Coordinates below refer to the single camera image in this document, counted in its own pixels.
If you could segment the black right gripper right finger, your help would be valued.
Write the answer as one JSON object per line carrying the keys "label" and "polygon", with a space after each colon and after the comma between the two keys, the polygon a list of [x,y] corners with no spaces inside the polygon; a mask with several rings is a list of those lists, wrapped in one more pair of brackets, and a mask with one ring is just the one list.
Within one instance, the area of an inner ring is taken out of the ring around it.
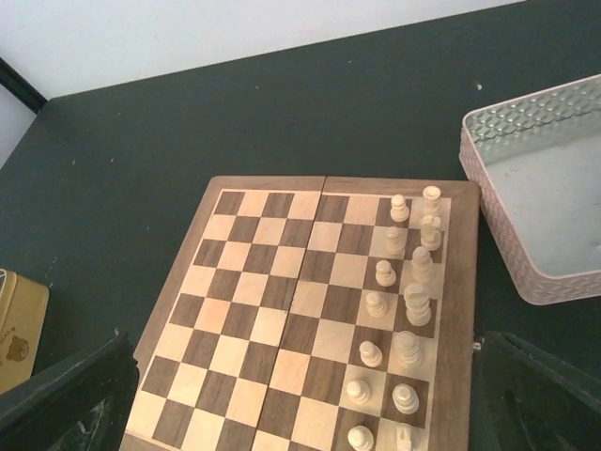
{"label": "black right gripper right finger", "polygon": [[506,332],[472,340],[473,450],[598,450],[600,366]]}

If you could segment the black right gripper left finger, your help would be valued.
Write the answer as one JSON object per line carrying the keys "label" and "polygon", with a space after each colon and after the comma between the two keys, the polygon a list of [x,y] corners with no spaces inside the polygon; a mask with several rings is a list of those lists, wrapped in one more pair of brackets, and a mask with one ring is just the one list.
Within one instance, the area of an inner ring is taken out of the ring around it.
{"label": "black right gripper left finger", "polygon": [[117,450],[140,380],[128,335],[81,350],[1,395],[3,450]]}

